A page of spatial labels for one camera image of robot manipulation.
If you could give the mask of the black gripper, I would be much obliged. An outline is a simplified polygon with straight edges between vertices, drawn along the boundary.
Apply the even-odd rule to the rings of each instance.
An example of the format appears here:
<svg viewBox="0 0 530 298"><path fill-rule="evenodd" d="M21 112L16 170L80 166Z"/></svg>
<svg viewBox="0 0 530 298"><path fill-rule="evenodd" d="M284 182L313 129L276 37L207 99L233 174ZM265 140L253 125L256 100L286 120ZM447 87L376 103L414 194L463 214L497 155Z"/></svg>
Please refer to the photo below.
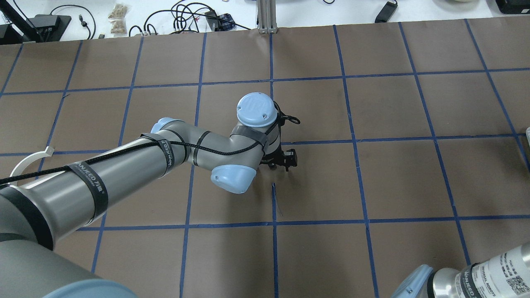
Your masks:
<svg viewBox="0 0 530 298"><path fill-rule="evenodd" d="M285 167L285 156L281 146L281 127L277 125L268 135L275 137L273 142L267 147L265 155L260 161L260 165L267 165L270 169L276 169L277 166Z"/></svg>

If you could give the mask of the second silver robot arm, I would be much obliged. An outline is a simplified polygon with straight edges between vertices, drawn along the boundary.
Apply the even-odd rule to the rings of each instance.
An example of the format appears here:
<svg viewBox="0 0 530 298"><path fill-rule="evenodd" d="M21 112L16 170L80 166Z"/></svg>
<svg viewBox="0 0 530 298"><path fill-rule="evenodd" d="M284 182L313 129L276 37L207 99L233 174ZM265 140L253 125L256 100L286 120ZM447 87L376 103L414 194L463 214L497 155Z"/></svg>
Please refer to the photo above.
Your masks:
<svg viewBox="0 0 530 298"><path fill-rule="evenodd" d="M422 264L400 284L392 298L528 298L530 244L462 270L434 270Z"/></svg>

